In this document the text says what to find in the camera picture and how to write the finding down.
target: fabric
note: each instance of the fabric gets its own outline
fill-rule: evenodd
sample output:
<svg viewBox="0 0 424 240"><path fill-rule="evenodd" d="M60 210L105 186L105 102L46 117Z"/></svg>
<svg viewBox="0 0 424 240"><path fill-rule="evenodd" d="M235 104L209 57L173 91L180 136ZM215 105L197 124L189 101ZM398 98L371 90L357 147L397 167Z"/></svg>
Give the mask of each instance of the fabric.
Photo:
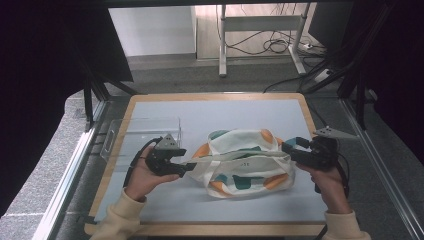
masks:
<svg viewBox="0 0 424 240"><path fill-rule="evenodd" d="M144 204L132 200L122 190L121 197L107 208L106 218L90 239L121 240L134 235L140 228L139 214Z"/></svg>
<svg viewBox="0 0 424 240"><path fill-rule="evenodd" d="M66 99L83 89L86 72L71 42L96 77L132 81L108 10L64 11L61 3L0 1L0 119L7 126L0 133L7 142L0 146L0 217L49 145Z"/></svg>
<svg viewBox="0 0 424 240"><path fill-rule="evenodd" d="M350 214L329 214L325 213L327 222L327 233L322 238L323 240L335 239L357 239L369 240L370 235L362 232L359 229L358 221L356 220L355 212Z"/></svg>
<svg viewBox="0 0 424 240"><path fill-rule="evenodd" d="M266 194L293 186L295 171L283 141L267 129L218 130L199 147L188 163L188 175L203 182L213 197Z"/></svg>
<svg viewBox="0 0 424 240"><path fill-rule="evenodd" d="M141 227L139 215L145 203L130 199L124 191L117 203L108 207L106 218L100 223L91 240L122 240L131 237ZM366 232L361 232L355 213L325 213L328 231L323 240L370 240Z"/></svg>

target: white wall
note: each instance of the white wall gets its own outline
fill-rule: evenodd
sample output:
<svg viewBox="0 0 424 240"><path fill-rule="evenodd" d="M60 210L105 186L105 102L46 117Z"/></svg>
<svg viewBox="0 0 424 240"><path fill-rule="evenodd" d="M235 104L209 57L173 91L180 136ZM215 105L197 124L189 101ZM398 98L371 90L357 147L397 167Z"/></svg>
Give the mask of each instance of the white wall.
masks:
<svg viewBox="0 0 424 240"><path fill-rule="evenodd" d="M109 9L125 55L196 52L194 7Z"/></svg>

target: person's left hand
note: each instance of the person's left hand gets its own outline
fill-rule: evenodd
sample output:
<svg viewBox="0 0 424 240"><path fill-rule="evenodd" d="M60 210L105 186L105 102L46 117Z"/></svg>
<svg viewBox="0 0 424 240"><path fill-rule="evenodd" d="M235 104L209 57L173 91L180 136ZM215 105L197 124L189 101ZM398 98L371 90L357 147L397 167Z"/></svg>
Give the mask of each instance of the person's left hand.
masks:
<svg viewBox="0 0 424 240"><path fill-rule="evenodd" d="M150 171L145 161L152 149L153 147L150 146L143 151L136 166L134 166L128 185L125 188L127 196L138 202L144 202L146 200L145 196L157 185L172 182L179 178L178 174L157 176Z"/></svg>

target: black curtain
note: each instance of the black curtain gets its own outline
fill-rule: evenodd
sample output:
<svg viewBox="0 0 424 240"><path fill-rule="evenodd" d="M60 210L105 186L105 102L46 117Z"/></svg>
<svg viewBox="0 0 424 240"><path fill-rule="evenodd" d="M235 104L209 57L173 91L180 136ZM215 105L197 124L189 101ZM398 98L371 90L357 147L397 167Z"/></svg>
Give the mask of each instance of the black curtain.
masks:
<svg viewBox="0 0 424 240"><path fill-rule="evenodd" d="M83 89L87 74L81 66L118 81L132 77L107 9L2 1L0 32L3 216L57 130L66 99Z"/></svg>
<svg viewBox="0 0 424 240"><path fill-rule="evenodd" d="M376 4L382 2L356 2L346 41L365 23L361 19L375 13ZM366 55L361 73L367 87L378 96L375 111L424 164L423 2L396 2Z"/></svg>

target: person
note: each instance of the person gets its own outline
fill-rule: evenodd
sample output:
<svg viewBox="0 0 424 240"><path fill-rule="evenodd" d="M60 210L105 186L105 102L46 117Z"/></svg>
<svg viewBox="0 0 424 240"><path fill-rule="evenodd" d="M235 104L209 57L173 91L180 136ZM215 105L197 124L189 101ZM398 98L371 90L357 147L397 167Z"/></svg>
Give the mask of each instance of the person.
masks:
<svg viewBox="0 0 424 240"><path fill-rule="evenodd" d="M162 183L179 178L175 175L157 176L152 173L145 159L152 147L146 148L133 169L126 188L119 200L107 208L106 218L99 224L91 240L127 239L141 227L139 215L146 204L146 195ZM328 210L325 212L327 232L323 240L351 239L369 240L370 235L360 230L355 212L351 209L344 193L342 180L336 168L319 171L296 164L311 174L312 181L321 190L321 196Z"/></svg>

